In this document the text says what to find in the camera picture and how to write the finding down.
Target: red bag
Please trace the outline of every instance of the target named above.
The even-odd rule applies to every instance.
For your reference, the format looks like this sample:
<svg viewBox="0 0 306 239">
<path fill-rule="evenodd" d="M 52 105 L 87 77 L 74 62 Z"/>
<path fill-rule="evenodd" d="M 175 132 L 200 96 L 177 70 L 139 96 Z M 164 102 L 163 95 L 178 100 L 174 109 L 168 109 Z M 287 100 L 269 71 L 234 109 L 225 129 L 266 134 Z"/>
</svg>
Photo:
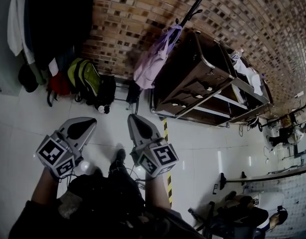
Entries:
<svg viewBox="0 0 306 239">
<path fill-rule="evenodd" d="M 58 72 L 55 76 L 51 77 L 47 87 L 48 98 L 47 102 L 50 107 L 52 107 L 52 102 L 50 101 L 50 95 L 54 91 L 54 99 L 57 100 L 57 96 L 66 96 L 71 93 L 70 85 L 66 75 Z"/>
</svg>

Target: white towel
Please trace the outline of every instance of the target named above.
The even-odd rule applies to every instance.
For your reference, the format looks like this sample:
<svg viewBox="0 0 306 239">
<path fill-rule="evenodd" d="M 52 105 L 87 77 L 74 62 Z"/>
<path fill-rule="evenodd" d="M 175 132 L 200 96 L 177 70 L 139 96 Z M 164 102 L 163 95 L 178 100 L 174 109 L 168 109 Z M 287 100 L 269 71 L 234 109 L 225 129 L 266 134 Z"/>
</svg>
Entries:
<svg viewBox="0 0 306 239">
<path fill-rule="evenodd" d="M 8 14 L 7 39 L 10 50 L 15 56 L 24 50 L 28 64 L 34 63 L 34 54 L 24 40 L 24 0 L 11 0 Z"/>
</svg>

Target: yellow black warning tape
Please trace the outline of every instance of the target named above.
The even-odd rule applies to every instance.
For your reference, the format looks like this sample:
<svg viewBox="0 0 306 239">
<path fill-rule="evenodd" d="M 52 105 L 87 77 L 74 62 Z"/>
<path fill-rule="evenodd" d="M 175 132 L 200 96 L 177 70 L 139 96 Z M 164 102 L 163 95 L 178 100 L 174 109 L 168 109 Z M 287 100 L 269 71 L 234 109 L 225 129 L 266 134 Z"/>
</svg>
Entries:
<svg viewBox="0 0 306 239">
<path fill-rule="evenodd" d="M 168 134 L 167 134 L 167 121 L 166 118 L 163 120 L 163 125 L 164 125 L 164 138 L 166 141 L 168 141 Z M 168 193 L 168 200 L 169 203 L 172 206 L 172 180 L 171 180 L 171 173 L 167 172 L 166 173 L 166 178 L 167 178 L 167 193 Z"/>
</svg>

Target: hanging clothes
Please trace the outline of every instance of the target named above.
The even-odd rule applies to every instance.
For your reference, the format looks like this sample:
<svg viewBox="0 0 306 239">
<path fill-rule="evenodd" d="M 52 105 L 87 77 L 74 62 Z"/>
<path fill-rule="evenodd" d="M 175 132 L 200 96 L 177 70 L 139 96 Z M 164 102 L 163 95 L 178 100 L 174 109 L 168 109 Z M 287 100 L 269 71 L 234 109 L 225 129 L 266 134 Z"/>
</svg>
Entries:
<svg viewBox="0 0 306 239">
<path fill-rule="evenodd" d="M 24 34 L 24 1 L 11 0 L 8 14 L 7 41 L 15 56 L 24 50 L 28 64 L 34 63 L 34 54 L 28 49 Z"/>
<path fill-rule="evenodd" d="M 57 62 L 59 71 L 67 71 L 75 58 L 74 47 L 70 47 L 63 54 L 57 56 L 55 60 Z"/>
<path fill-rule="evenodd" d="M 175 34 L 174 32 L 176 29 L 179 31 L 176 33 L 172 43 L 169 43 L 169 39 Z M 153 82 L 165 64 L 169 52 L 179 38 L 181 30 L 182 27 L 178 24 L 172 26 L 171 29 L 162 34 L 162 36 L 148 51 L 145 51 L 139 59 L 136 64 L 136 71 L 134 72 L 133 79 L 142 89 L 154 88 Z"/>
<path fill-rule="evenodd" d="M 88 38 L 93 0 L 26 0 L 25 29 L 38 68 Z"/>
</svg>

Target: brick wall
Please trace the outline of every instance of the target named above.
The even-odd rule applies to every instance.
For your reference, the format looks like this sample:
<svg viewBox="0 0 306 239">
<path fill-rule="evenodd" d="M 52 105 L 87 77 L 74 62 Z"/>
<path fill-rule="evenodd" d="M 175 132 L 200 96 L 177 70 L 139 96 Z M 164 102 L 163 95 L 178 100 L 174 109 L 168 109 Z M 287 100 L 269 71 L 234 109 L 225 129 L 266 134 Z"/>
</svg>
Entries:
<svg viewBox="0 0 306 239">
<path fill-rule="evenodd" d="M 93 27 L 82 55 L 100 73 L 131 78 L 134 63 L 163 28 L 180 21 L 195 0 L 94 0 Z M 185 25 L 233 48 L 264 74 L 277 109 L 306 100 L 306 0 L 203 0 Z"/>
</svg>

